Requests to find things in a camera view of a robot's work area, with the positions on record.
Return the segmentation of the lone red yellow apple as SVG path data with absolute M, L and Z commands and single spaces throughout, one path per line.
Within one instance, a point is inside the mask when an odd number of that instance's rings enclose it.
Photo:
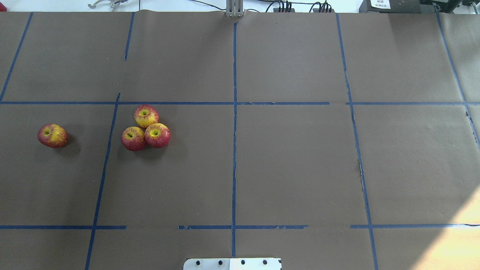
M 69 134 L 67 130 L 57 124 L 46 124 L 37 132 L 39 142 L 47 147 L 61 148 L 67 145 Z

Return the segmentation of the red yellow apple far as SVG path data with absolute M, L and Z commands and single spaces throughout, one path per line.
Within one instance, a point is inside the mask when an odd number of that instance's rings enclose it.
M 149 104 L 142 104 L 137 107 L 133 114 L 134 120 L 140 128 L 146 129 L 150 125 L 159 122 L 158 111 Z

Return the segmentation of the red yellow apple middle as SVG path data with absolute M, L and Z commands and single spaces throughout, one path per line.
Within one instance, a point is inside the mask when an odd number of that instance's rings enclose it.
M 121 134 L 121 142 L 131 152 L 138 152 L 144 149 L 146 147 L 144 130 L 136 126 L 126 128 Z

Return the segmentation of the black orange usb hub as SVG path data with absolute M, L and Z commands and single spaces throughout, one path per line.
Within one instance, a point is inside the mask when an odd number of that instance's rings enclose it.
M 289 1 L 283 2 L 278 0 L 273 2 L 272 4 L 276 4 L 276 3 L 278 4 L 278 7 L 273 7 L 273 12 L 276 12 L 276 13 L 295 12 L 292 2 L 289 2 Z

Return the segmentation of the black computer box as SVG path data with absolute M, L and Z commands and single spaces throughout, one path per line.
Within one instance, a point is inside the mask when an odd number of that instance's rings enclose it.
M 390 14 L 430 14 L 437 9 L 431 4 L 422 4 L 420 0 L 363 0 L 359 13 Z

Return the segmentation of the red yellow apple near pedestal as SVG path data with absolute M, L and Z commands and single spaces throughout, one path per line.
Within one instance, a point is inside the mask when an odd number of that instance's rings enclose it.
M 146 128 L 144 138 L 147 145 L 154 148 L 163 148 L 170 141 L 170 130 L 162 123 L 153 123 Z

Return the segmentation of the aluminium frame post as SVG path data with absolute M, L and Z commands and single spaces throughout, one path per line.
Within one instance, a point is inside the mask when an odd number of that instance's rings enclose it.
M 226 0 L 226 17 L 243 17 L 245 9 L 243 0 Z

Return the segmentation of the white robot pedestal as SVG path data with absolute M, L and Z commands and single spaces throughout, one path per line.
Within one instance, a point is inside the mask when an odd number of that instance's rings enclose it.
M 190 258 L 184 270 L 281 270 L 280 258 Z

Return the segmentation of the green handled reacher grabber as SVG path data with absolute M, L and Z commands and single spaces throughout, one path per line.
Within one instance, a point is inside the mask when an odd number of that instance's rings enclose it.
M 95 9 L 98 7 L 98 5 L 108 5 L 111 10 L 116 10 L 125 2 L 128 2 L 128 0 L 96 0 L 93 3 L 89 3 L 87 6 L 90 9 Z

